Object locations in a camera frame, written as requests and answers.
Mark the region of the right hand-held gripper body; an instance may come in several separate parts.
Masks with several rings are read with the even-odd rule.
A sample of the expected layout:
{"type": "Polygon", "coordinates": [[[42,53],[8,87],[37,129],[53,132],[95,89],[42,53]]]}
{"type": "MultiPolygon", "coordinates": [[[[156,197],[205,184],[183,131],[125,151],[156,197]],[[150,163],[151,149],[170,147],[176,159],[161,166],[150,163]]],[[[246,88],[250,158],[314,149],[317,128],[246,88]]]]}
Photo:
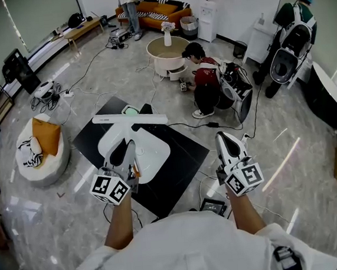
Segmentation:
{"type": "Polygon", "coordinates": [[[225,185],[237,197],[256,189],[264,181],[259,164],[252,157],[244,157],[228,165],[220,165],[216,170],[220,185],[225,185]]]}

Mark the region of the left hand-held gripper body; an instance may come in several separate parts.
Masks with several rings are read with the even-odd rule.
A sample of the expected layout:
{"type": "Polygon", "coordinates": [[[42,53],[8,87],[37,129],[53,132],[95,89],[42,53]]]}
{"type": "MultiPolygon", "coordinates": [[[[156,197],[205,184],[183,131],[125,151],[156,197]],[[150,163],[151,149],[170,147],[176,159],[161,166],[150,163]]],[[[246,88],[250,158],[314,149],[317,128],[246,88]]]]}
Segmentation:
{"type": "Polygon", "coordinates": [[[118,206],[128,193],[137,193],[139,188],[139,172],[135,163],[128,169],[99,168],[90,186],[90,194],[106,204],[118,206]]]}

